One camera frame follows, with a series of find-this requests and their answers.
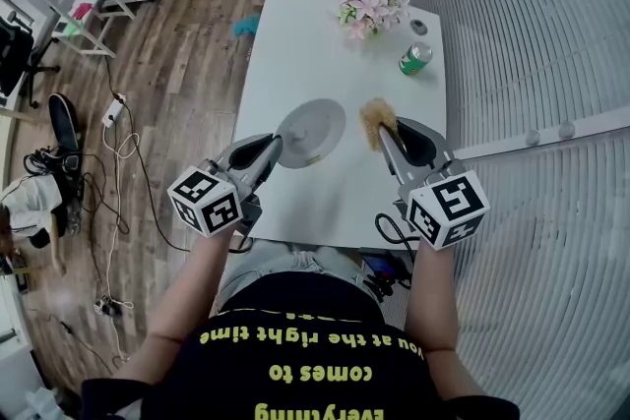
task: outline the wooden floor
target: wooden floor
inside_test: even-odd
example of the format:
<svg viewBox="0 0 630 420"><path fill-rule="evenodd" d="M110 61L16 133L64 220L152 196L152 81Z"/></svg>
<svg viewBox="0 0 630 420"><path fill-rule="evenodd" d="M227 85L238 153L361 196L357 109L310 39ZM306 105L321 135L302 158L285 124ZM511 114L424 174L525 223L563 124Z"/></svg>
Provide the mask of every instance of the wooden floor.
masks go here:
<svg viewBox="0 0 630 420"><path fill-rule="evenodd" d="M260 13L265 0L157 0L142 5L134 21L118 19L107 36L117 53L109 60L113 88L127 95L136 130L142 136L141 152L147 163L157 216L164 232L176 245L189 247L192 235L172 218L166 187L186 166L212 156L231 140L235 115L244 84L252 36L235 37L232 24ZM80 57L53 47L47 61L59 64L55 77L39 78L36 95L44 106L53 91L65 93L76 105L85 136L85 152L97 154L107 170L106 199L115 205L111 152L101 142L102 117L111 101L105 60ZM129 133L129 120L117 128L118 140ZM108 141L114 142L113 135ZM23 156L39 147L54 145L47 127L21 123L12 156L12 178L24 173ZM94 158L85 169L98 180L102 174ZM123 309L116 327L126 354L138 348L147 330L147 317L172 281L185 254L168 248L159 238L137 156L122 161L122 214L131 232L121 235L110 269L111 293L132 301ZM100 210L94 222L95 256L104 282L115 217ZM82 231L61 241L67 274L58 277L47 251L27 251L31 265L31 293L23 297L35 353L45 377L53 386L78 390L86 378L108 376L119 365L111 320L95 313L96 272L88 240L89 216ZM54 320L69 324L78 337L93 347L107 367L99 363Z"/></svg>

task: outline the white table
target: white table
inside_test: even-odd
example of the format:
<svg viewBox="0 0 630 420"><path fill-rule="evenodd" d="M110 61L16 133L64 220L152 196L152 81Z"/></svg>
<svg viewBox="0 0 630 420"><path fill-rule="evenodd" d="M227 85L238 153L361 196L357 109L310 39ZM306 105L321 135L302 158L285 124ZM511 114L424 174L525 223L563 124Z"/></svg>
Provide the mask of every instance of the white table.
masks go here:
<svg viewBox="0 0 630 420"><path fill-rule="evenodd" d="M383 155L369 150L359 108L383 97L399 116L446 135L440 21L411 8L410 18L428 26L426 36L418 37L403 22L369 40L350 40L335 17L340 2L265 0L234 139L276 132L291 110L315 98L340 103L346 129L323 160L297 170L276 165L257 192L263 215L251 235L333 247L400 248L374 228L375 215L385 212L409 231L392 205L398 182ZM405 76L398 60L419 39L431 45L433 60L416 76Z"/></svg>

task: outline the green soda can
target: green soda can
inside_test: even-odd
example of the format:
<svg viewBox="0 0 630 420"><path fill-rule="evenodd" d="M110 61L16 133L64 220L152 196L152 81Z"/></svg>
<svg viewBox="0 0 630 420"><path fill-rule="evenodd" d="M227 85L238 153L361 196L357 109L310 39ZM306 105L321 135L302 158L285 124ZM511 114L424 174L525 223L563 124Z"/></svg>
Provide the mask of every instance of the green soda can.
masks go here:
<svg viewBox="0 0 630 420"><path fill-rule="evenodd" d="M403 74L412 76L429 63L431 58L433 58L431 46L424 42L414 42L407 53L403 55L403 58L400 59L398 66Z"/></svg>

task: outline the flower bouquet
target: flower bouquet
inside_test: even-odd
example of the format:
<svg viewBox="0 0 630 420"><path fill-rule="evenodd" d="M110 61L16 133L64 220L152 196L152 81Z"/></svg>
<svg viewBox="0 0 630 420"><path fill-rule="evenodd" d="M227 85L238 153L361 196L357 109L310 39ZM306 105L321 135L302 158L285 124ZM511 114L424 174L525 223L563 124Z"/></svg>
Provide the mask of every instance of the flower bouquet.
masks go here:
<svg viewBox="0 0 630 420"><path fill-rule="evenodd" d="M387 30L408 16L410 0L344 0L342 2L340 26L350 32L350 38L365 38L368 33Z"/></svg>

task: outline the office chair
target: office chair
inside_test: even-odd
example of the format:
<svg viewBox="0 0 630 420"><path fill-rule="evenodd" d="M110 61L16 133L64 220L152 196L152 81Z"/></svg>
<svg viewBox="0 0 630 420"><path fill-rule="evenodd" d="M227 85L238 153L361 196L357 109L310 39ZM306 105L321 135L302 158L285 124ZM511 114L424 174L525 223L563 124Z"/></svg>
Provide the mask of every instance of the office chair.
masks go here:
<svg viewBox="0 0 630 420"><path fill-rule="evenodd" d="M32 30L16 17L12 11L7 21L0 18L0 92L9 96L18 85L22 74L29 90L29 105L37 109L38 103L32 99L34 75L39 72L59 72L58 65L40 67L39 61L53 39L48 40L42 51L33 50Z"/></svg>

